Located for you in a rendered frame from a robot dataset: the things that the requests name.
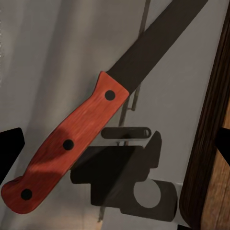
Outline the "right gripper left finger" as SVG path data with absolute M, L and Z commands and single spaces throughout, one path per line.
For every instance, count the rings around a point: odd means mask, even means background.
M 0 133 L 0 185 L 25 145 L 21 128 Z

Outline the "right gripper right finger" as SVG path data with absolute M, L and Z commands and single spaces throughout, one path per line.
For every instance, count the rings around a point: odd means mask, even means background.
M 223 127 L 218 129 L 215 145 L 230 166 L 230 129 Z

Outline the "cutting board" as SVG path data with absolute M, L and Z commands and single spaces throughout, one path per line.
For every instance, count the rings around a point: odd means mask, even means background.
M 230 44 L 190 201 L 193 230 L 230 230 L 230 166 L 215 145 L 220 127 L 230 129 Z

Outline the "parer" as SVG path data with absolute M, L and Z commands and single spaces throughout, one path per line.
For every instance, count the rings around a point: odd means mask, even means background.
M 15 213 L 35 210 L 208 0 L 173 0 L 125 54 L 101 71 L 93 94 L 64 119 L 39 147 L 20 180 L 1 189 Z

